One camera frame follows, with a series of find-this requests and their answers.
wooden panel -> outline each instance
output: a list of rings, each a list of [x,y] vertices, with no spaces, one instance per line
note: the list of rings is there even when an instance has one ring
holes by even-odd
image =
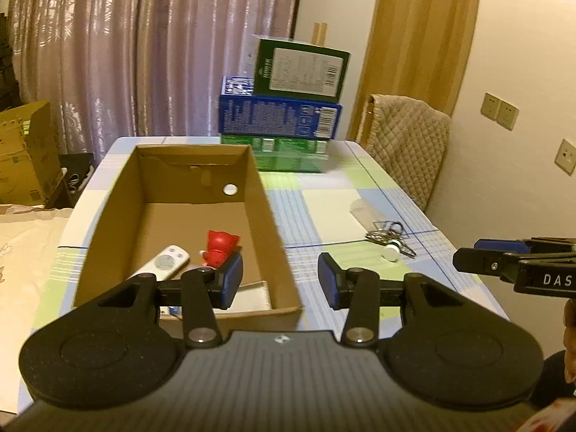
[[[377,0],[348,139],[368,94],[406,95],[452,114],[477,9],[478,0]]]

remote control button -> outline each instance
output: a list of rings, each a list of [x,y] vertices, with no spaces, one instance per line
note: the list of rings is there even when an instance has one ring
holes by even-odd
[[[170,255],[159,255],[154,260],[154,265],[160,271],[170,270],[174,266],[174,258],[172,258]]]

curtain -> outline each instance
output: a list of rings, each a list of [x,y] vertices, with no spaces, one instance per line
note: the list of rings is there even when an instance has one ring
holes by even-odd
[[[119,136],[217,135],[223,75],[252,34],[287,37],[296,0],[10,0],[24,102],[48,99],[61,153]]]
[[[405,95],[452,115],[479,0],[377,0],[348,138],[369,94]]]

white remote control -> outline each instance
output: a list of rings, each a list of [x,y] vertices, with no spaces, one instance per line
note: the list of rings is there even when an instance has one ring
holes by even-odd
[[[153,273],[158,281],[169,279],[190,259],[190,255],[177,245],[169,245],[132,276]]]

green box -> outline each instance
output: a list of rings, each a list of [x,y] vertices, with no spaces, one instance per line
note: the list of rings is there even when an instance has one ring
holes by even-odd
[[[338,103],[350,58],[347,51],[255,37],[251,53],[255,95]]]
[[[328,142],[301,138],[222,135],[222,144],[252,146],[256,167],[262,171],[322,172],[328,155]]]

